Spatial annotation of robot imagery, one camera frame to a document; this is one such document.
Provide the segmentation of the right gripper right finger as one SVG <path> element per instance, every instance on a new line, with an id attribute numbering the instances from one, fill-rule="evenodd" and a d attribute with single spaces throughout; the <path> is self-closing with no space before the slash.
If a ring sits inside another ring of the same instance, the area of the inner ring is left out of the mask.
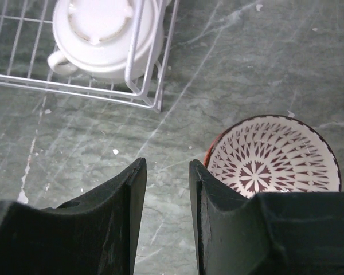
<path id="1" fill-rule="evenodd" d="M 344 274 L 344 192 L 248 199 L 198 160 L 189 185 L 199 274 Z"/>

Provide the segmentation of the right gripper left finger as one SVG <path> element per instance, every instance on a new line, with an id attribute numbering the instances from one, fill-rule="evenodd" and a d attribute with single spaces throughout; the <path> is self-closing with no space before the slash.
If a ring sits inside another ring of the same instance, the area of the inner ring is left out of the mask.
<path id="1" fill-rule="evenodd" d="M 0 274 L 133 274 L 145 158 L 57 208 L 0 200 Z"/>

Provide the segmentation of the beige patterned bowl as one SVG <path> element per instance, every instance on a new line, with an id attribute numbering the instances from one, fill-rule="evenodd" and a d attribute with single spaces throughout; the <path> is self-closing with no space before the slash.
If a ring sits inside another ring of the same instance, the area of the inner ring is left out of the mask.
<path id="1" fill-rule="evenodd" d="M 328 142 L 304 122 L 282 115 L 242 120 L 219 135 L 208 171 L 251 198 L 262 192 L 340 192 L 341 172 Z"/>

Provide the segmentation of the red orange patterned bowl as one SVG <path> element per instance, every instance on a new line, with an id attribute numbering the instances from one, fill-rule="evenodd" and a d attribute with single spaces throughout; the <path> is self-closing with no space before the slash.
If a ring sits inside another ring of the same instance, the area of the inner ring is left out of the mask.
<path id="1" fill-rule="evenodd" d="M 206 152 L 205 158 L 204 158 L 204 166 L 206 167 L 209 163 L 209 159 L 210 159 L 210 155 L 212 153 L 212 150 L 214 149 L 214 147 L 216 146 L 217 141 L 219 140 L 219 136 L 217 136 L 214 141 L 211 143 L 211 145 L 209 146 L 209 149 Z"/>

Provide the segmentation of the white wire dish rack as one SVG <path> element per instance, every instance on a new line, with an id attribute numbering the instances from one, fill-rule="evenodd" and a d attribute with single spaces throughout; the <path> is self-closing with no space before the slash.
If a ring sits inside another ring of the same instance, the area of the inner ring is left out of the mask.
<path id="1" fill-rule="evenodd" d="M 0 85 L 160 112 L 178 1 L 0 1 Z"/>

